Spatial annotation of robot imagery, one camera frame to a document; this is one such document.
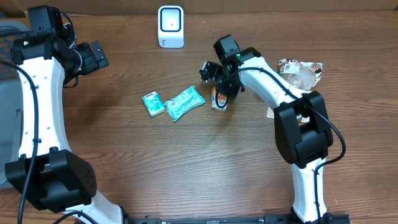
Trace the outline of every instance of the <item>gray plastic object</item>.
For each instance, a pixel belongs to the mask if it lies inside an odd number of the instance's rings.
[[[29,30],[17,21],[0,21],[0,35]],[[0,60],[11,62],[9,50],[21,35],[0,37]],[[18,159],[22,135],[22,87],[13,68],[0,65],[0,189],[12,187],[4,173],[5,164]]]

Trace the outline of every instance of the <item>wall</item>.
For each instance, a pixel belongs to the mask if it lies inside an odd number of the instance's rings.
[[[28,7],[48,4],[69,14],[156,14],[164,4],[182,6],[185,13],[392,10],[398,0],[1,0],[0,9],[19,15]]]

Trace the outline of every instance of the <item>wooden table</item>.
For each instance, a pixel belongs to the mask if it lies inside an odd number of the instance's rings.
[[[158,45],[156,16],[74,17],[79,41],[99,40],[110,66],[63,91],[69,143],[93,166],[98,189],[133,217],[289,213],[292,174],[267,105],[247,90],[228,112],[211,110],[211,85],[200,82],[203,62],[218,61],[213,44],[232,34],[274,69],[282,58],[324,64],[316,90],[347,144],[325,169],[328,211],[352,223],[397,223],[397,21],[396,11],[186,15],[185,47],[172,50]],[[168,100],[192,85],[204,106],[176,123],[167,113],[149,117],[142,96]],[[328,159],[340,150],[335,136]],[[14,223],[20,194],[0,194],[0,223]],[[25,223],[58,217],[25,207]]]

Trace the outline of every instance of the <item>small teal packet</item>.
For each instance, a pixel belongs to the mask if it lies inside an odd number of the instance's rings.
[[[151,118],[164,112],[162,100],[160,100],[160,96],[157,92],[152,92],[143,96],[142,100],[144,101]]]
[[[201,97],[194,86],[191,86],[182,91],[178,96],[166,101],[164,106],[167,107],[167,112],[176,122],[186,112],[190,111],[192,108],[203,105],[204,103],[205,99]]]

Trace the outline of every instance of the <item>wooden tabletop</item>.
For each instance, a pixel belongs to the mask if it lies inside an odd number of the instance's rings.
[[[289,213],[292,174],[267,105],[246,90],[228,112],[211,110],[211,84],[200,82],[203,62],[218,61],[213,44],[232,34],[274,69],[282,58],[323,63],[315,89],[347,144],[324,172],[328,211],[352,223],[397,223],[396,11],[186,15],[182,49],[159,47],[156,16],[72,19],[79,41],[99,40],[110,65],[63,91],[68,140],[93,166],[99,191],[133,217]],[[206,104],[177,122],[167,113],[150,118],[142,96],[157,91],[165,101],[192,85]],[[328,159],[341,151],[334,137]],[[14,223],[20,194],[0,195],[0,223]],[[25,206],[24,223],[58,217]]]

